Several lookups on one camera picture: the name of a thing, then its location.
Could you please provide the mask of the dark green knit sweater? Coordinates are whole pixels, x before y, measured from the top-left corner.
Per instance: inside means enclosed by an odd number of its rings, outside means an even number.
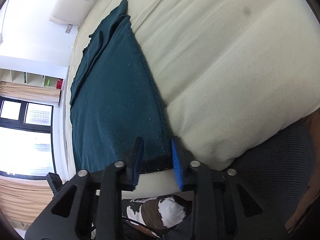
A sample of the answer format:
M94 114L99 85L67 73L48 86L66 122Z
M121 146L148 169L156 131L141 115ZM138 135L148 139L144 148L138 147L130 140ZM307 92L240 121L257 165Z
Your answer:
M143 173L172 168L171 131L158 88L122 0L89 36L71 84L70 120L77 170L127 161L144 141Z

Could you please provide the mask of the brown white patterned clothing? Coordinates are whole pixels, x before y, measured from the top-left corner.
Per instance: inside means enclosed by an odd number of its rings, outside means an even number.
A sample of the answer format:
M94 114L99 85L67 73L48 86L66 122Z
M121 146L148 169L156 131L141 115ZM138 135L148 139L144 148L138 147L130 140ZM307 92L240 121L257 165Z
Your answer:
M121 201L125 223L150 237L167 234L191 214L193 202L177 195Z

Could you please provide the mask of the black framed window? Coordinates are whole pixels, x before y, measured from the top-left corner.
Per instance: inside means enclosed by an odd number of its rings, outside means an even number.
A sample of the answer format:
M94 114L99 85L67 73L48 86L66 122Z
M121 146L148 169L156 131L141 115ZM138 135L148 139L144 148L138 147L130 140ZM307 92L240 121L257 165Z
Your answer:
M1 97L1 176L44 180L56 172L54 107Z

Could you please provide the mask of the beige curtain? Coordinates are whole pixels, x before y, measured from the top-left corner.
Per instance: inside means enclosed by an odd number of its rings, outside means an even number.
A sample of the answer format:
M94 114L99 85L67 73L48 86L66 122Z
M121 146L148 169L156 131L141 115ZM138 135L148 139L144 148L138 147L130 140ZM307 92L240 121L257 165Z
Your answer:
M23 85L13 82L1 81L1 96L18 100L31 100L45 103L58 104L60 101L60 90Z

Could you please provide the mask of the red box on shelf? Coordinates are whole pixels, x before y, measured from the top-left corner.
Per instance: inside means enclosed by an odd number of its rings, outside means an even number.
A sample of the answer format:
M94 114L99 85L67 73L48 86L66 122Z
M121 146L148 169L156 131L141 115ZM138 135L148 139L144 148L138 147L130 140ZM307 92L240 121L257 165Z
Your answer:
M62 84L63 84L63 79L57 79L57 82L56 82L56 89L61 90L61 88L62 88Z

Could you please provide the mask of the dark mesh chair seat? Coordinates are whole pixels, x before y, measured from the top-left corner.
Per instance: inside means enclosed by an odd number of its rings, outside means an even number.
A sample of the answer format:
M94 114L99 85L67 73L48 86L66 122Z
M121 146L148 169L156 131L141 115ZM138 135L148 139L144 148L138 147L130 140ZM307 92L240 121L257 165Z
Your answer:
M315 165L311 134L297 121L247 150L229 168L286 223L306 193Z

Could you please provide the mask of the cream bed sheet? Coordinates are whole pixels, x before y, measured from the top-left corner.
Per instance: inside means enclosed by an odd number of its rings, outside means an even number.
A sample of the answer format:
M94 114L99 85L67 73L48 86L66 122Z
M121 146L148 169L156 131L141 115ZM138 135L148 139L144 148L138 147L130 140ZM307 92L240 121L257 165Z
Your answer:
M121 1L97 1L80 25L70 80ZM319 21L306 0L127 1L169 125L210 167L319 108Z

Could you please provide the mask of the cream padded headboard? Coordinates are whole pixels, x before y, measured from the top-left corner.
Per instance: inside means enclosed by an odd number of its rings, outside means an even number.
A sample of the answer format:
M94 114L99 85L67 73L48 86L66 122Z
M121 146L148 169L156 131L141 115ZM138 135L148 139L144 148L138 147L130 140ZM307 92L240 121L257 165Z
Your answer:
M80 25L97 0L58 0L50 21L60 25Z

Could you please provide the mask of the wall shelf unit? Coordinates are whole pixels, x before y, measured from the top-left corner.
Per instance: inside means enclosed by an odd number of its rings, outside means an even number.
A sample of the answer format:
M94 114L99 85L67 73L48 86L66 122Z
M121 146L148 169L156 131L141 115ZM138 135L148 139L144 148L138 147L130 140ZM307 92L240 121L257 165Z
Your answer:
M35 86L35 87L45 87L56 89L57 77L45 76L42 74L34 74L28 72L22 72L17 70L1 69L0 70L1 81L13 82L23 85ZM46 78L50 79L50 85L45 86L44 82Z

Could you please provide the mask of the wall power socket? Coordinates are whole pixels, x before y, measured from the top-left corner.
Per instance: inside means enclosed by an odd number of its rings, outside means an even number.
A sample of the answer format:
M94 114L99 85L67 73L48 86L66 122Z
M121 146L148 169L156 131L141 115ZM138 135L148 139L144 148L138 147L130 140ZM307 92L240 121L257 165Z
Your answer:
M73 25L72 24L68 24L65 33L70 34L72 28L73 28Z

